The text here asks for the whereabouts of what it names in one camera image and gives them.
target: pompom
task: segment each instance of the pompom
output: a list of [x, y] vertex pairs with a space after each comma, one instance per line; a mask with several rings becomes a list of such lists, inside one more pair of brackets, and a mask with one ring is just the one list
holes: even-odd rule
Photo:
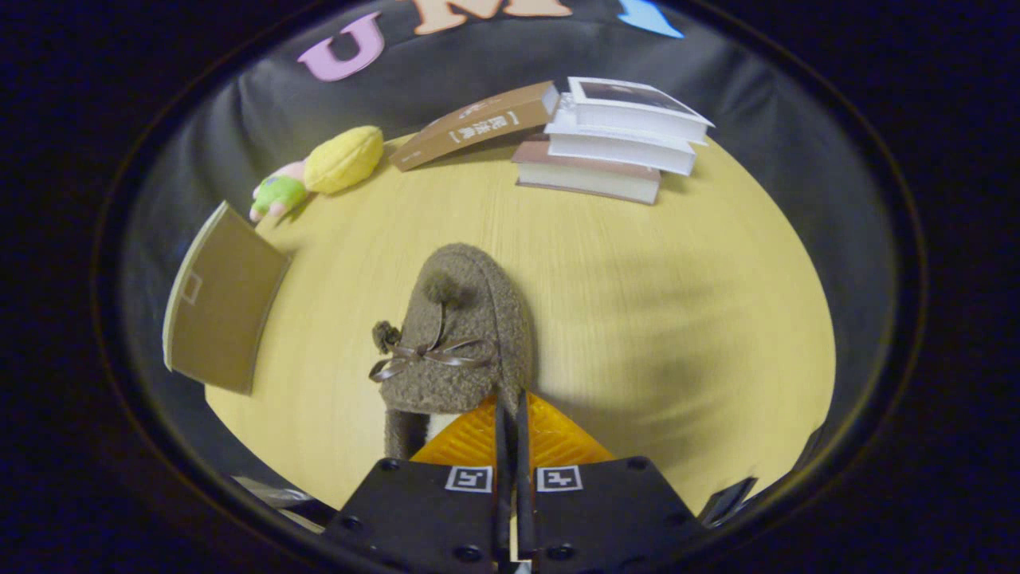
[[434, 271], [426, 276], [422, 290], [425, 299], [434, 304], [446, 304], [448, 308], [455, 309], [462, 303], [462, 293], [457, 281], [442, 270]]
[[390, 348], [400, 343], [400, 329], [390, 325], [389, 321], [379, 321], [372, 327], [372, 343], [379, 353], [390, 353]]

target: orange letter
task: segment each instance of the orange letter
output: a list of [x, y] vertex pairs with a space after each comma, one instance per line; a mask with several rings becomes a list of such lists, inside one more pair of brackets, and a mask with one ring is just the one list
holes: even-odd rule
[[573, 13], [558, 0], [510, 0], [503, 11], [512, 16], [569, 16]]
[[[412, 0], [421, 14], [421, 24], [414, 29], [418, 36], [456, 28], [467, 16], [455, 14], [450, 6], [457, 6], [479, 18], [491, 18], [500, 9], [500, 0]], [[572, 12], [559, 0], [510, 0], [506, 13], [515, 16], [568, 16]]]

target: yellow plush toy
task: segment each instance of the yellow plush toy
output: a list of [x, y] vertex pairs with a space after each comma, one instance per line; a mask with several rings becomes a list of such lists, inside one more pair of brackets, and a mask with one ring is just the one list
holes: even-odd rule
[[262, 179], [252, 198], [253, 221], [279, 216], [307, 197], [309, 192], [332, 194], [351, 187], [371, 174], [382, 157], [382, 132], [375, 125], [352, 127], [319, 144], [308, 157], [288, 163]]

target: orange gripper part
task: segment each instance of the orange gripper part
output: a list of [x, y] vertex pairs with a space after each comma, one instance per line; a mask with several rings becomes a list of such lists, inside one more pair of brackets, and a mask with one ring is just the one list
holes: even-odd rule
[[[529, 463], [564, 467], [614, 460], [606, 449], [549, 403], [527, 394]], [[496, 398], [490, 397], [443, 429], [411, 458], [415, 463], [496, 466]]]
[[614, 460], [606, 449], [549, 403], [527, 394], [531, 472], [537, 467], [565, 467]]
[[496, 397], [454, 419], [411, 462], [457, 467], [496, 466]]

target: book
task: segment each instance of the book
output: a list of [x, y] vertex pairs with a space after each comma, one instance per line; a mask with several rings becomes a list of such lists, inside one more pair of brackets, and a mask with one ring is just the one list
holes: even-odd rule
[[200, 383], [248, 395], [269, 308], [290, 257], [225, 201], [185, 254], [163, 316], [163, 363]]
[[549, 154], [635, 163], [690, 175], [694, 149], [685, 140], [663, 138], [651, 132], [577, 124], [573, 96], [563, 94], [553, 121], [546, 125]]
[[669, 94], [645, 84], [568, 77], [578, 125], [651, 132], [672, 140], [705, 142], [715, 125]]
[[559, 96], [552, 82], [542, 82], [464, 106], [425, 125], [390, 161], [406, 171], [496, 136], [548, 123]]
[[584, 157], [549, 154], [549, 139], [531, 137], [514, 152], [517, 185], [576, 191], [627, 199], [649, 205], [659, 194], [658, 169]]

